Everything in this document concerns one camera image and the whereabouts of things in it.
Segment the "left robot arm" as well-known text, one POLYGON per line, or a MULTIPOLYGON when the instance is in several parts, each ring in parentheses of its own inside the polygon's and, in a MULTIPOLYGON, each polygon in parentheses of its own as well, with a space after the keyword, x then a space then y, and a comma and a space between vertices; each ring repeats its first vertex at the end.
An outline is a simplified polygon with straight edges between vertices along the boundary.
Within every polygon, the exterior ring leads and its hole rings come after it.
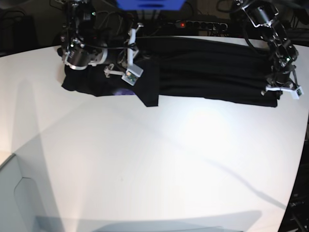
POLYGON ((278 19, 277 8, 262 0, 234 0, 230 12, 245 15, 243 32, 251 48, 254 47, 246 31, 249 22, 259 30, 261 38, 269 47, 268 59, 272 63, 272 73, 266 77, 268 85, 261 94, 268 91, 289 92, 293 99, 299 99, 304 92, 297 82, 296 66, 293 64, 298 57, 298 51, 278 19))

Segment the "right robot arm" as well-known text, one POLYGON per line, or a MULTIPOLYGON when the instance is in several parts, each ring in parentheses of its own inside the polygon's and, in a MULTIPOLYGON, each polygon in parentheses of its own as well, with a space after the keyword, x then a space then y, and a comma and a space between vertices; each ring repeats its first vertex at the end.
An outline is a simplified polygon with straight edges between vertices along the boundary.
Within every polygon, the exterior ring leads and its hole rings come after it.
POLYGON ((124 29, 113 35, 111 28, 96 27, 98 13, 90 0, 68 0, 63 12, 66 22, 60 40, 65 65, 77 71, 101 64, 119 65, 121 70, 133 66, 139 52, 136 36, 142 23, 129 23, 124 13, 118 13, 124 29))

